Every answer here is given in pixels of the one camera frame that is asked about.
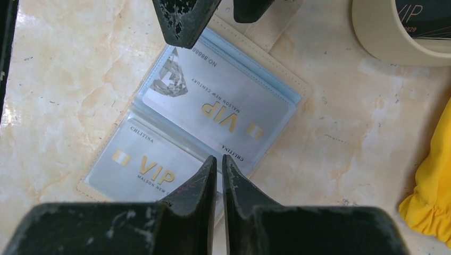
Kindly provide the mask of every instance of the marble countertop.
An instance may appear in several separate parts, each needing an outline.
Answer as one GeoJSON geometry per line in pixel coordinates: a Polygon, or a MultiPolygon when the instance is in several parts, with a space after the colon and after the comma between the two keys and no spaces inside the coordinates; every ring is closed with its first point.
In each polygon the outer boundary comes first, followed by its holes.
{"type": "MultiPolygon", "coordinates": [[[[290,4],[289,19],[269,12],[254,27],[231,24],[313,91],[252,181],[284,205],[380,207],[412,254],[449,254],[397,207],[451,97],[451,69],[370,56],[351,1],[290,4]]],[[[87,200],[75,187],[164,46],[152,1],[20,1],[0,127],[0,250],[33,205],[87,200]]],[[[215,254],[226,252],[224,231],[220,222],[215,254]]]]}

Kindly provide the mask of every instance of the vip card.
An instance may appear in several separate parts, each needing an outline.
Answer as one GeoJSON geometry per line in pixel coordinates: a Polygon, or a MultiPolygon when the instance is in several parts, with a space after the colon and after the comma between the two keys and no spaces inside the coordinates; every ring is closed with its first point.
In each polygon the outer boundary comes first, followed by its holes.
{"type": "Polygon", "coordinates": [[[202,162],[130,118],[113,135],[85,184],[115,201],[159,200],[202,162]]]}
{"type": "Polygon", "coordinates": [[[143,103],[248,172],[295,105],[201,41],[169,49],[147,78],[143,103]]]}

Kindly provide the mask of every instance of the yellow fabric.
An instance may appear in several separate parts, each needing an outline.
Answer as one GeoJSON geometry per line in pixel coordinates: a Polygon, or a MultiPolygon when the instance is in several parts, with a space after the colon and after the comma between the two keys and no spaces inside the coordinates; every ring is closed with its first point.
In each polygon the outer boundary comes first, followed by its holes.
{"type": "Polygon", "coordinates": [[[451,100],[415,180],[413,194],[399,205],[399,213],[411,229],[433,235],[451,248],[451,100]]]}

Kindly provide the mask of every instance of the wallet stitching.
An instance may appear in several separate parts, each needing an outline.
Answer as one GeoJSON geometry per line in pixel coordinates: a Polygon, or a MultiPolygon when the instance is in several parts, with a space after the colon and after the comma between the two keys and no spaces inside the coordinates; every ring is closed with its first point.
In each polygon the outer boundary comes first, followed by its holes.
{"type": "Polygon", "coordinates": [[[223,29],[225,29],[227,32],[231,33],[232,35],[234,35],[236,38],[238,38],[241,42],[243,42],[244,44],[246,44],[247,46],[249,46],[254,52],[258,53],[260,56],[262,56],[264,59],[266,59],[269,63],[271,63],[273,66],[275,66],[277,69],[279,69],[280,71],[282,71],[282,73],[284,73],[285,75],[289,76],[294,82],[296,82],[304,91],[303,96],[307,93],[305,87],[298,81],[296,81],[296,79],[290,75],[289,73],[286,73],[284,70],[282,70],[281,68],[279,68],[276,64],[274,64],[270,59],[268,59],[266,56],[264,56],[263,54],[261,54],[260,52],[258,52],[252,45],[249,45],[247,42],[245,42],[244,40],[242,40],[241,38],[238,37],[238,35],[232,31],[230,31],[229,29],[227,29],[225,26],[223,26],[221,23],[219,23],[215,18],[213,18],[213,21],[216,22],[216,24],[220,25],[223,29]]]}

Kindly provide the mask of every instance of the card holder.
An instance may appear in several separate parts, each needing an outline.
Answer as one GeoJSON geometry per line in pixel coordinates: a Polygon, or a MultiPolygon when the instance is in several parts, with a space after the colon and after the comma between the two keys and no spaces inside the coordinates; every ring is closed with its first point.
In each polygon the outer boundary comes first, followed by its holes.
{"type": "Polygon", "coordinates": [[[230,154],[248,175],[307,94],[299,78],[214,16],[193,49],[164,48],[77,190],[99,201],[159,200],[208,155],[230,154]]]}

